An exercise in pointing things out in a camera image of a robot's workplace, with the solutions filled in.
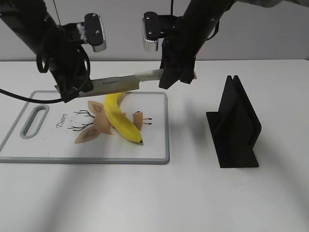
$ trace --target banana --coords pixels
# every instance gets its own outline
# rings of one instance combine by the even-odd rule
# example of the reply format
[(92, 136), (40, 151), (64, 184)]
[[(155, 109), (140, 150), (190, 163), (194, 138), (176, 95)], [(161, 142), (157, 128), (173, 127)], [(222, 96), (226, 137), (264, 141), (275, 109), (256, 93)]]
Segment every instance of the banana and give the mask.
[(106, 96), (103, 104), (105, 115), (110, 124), (112, 124), (126, 139), (132, 142), (142, 143), (140, 131), (133, 122), (126, 117), (118, 105), (123, 94), (123, 92), (112, 93)]

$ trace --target black cable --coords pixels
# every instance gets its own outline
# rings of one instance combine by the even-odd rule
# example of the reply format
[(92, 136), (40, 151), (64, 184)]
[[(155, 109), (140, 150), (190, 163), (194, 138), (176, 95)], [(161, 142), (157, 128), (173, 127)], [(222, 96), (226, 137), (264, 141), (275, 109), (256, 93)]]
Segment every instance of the black cable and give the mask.
[(49, 64), (50, 64), (50, 58), (49, 57), (46, 57), (45, 59), (45, 65), (43, 67), (42, 63), (43, 63), (43, 51), (44, 51), (44, 44), (45, 44), (45, 41), (46, 41), (46, 38), (49, 36), (49, 33), (50, 33), (51, 30), (49, 30), (43, 37), (40, 45), (38, 46), (38, 49), (37, 49), (37, 68), (38, 68), (38, 71), (40, 73), (47, 73), (48, 70), (49, 70)]
[[(78, 89), (76, 89), (77, 92), (81, 91), (81, 89), (86, 84), (88, 78), (90, 77), (90, 60), (89, 60), (89, 57), (88, 57), (87, 53), (85, 52), (85, 50), (83, 49), (82, 46), (80, 46), (78, 49), (85, 57), (86, 64), (87, 64), (87, 71), (86, 71), (85, 80), (84, 80), (83, 84)], [(58, 102), (63, 101), (62, 98), (54, 99), (54, 100), (38, 100), (38, 99), (26, 98), (26, 97), (8, 92), (6, 90), (3, 90), (1, 88), (0, 88), (0, 93), (7, 95), (9, 97), (12, 97), (12, 98), (16, 98), (16, 99), (25, 101), (25, 102), (31, 102), (31, 103), (37, 103), (37, 104), (53, 104), (53, 103), (58, 103)]]
[(170, 0), (170, 15), (173, 15), (174, 0)]
[(209, 37), (206, 41), (211, 40), (213, 37), (215, 37), (215, 35), (216, 35), (216, 34), (218, 33), (218, 31), (219, 31), (219, 25), (220, 25), (220, 21), (218, 21), (218, 23), (216, 24), (216, 27), (215, 27), (215, 29), (214, 29), (214, 32), (213, 32), (212, 36)]
[(89, 60), (89, 57), (88, 57), (87, 53), (85, 52), (85, 50), (83, 49), (83, 47), (81, 45), (79, 46), (78, 49), (84, 55), (84, 58), (86, 60), (86, 65), (87, 65), (87, 71), (86, 71), (86, 75), (85, 75), (85, 80), (84, 80), (83, 84), (76, 90), (76, 91), (79, 92), (85, 86), (85, 84), (87, 83), (88, 78), (90, 77), (90, 60)]
[(32, 102), (32, 103), (38, 103), (38, 104), (53, 104), (53, 103), (58, 103), (58, 102), (62, 102), (62, 98), (59, 99), (55, 99), (55, 100), (38, 100), (38, 99), (32, 99), (32, 98), (26, 98), (23, 96), (19, 96), (16, 94), (13, 94), (11, 92), (5, 91), (3, 89), (0, 89), (0, 93), (5, 94), (6, 96), (12, 97), (12, 98), (16, 98), (25, 102)]

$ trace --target knife blade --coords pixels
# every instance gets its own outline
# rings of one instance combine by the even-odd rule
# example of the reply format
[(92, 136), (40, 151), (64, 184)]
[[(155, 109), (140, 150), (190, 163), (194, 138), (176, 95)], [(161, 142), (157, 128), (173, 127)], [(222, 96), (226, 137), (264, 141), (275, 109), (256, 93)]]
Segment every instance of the knife blade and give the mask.
[(79, 98), (136, 90), (140, 88), (140, 82), (160, 80), (162, 73), (163, 69), (158, 69), (140, 72), (134, 75), (91, 80), (93, 90), (87, 93), (80, 92)]

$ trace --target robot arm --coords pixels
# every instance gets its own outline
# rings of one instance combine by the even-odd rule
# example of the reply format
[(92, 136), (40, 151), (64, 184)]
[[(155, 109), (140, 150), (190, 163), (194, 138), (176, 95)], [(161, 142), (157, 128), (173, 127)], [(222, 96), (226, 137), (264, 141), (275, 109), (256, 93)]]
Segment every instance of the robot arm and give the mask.
[[(273, 7), (282, 0), (240, 0), (263, 7)], [(309, 6), (309, 0), (289, 0)], [(178, 80), (191, 83), (198, 51), (216, 28), (223, 13), (235, 0), (191, 0), (181, 17), (146, 12), (143, 18), (144, 47), (156, 51), (162, 42), (160, 68), (164, 69), (159, 86), (168, 89)]]
[(93, 89), (90, 62), (86, 69), (84, 60), (89, 59), (81, 45), (90, 44), (95, 52), (106, 48), (99, 15), (87, 14), (84, 22), (59, 26), (43, 0), (0, 0), (0, 19), (36, 54), (39, 72), (51, 72), (62, 101)]

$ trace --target white table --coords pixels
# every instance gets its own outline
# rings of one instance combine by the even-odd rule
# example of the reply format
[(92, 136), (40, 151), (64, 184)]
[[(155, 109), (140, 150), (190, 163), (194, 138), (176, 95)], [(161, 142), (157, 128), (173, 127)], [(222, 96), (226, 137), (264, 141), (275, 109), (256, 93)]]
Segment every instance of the white table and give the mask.
[[(94, 79), (158, 66), (92, 62), (91, 73)], [(0, 70), (3, 89), (24, 96), (53, 89), (51, 75), (39, 74), (34, 62), (0, 62)], [(191, 85), (167, 91), (169, 164), (0, 164), (0, 231), (309, 231), (309, 62), (200, 61), (196, 73)], [(205, 118), (218, 109), (226, 76), (235, 74), (262, 124), (257, 169), (220, 169)], [(0, 96), (0, 140), (23, 104)]]

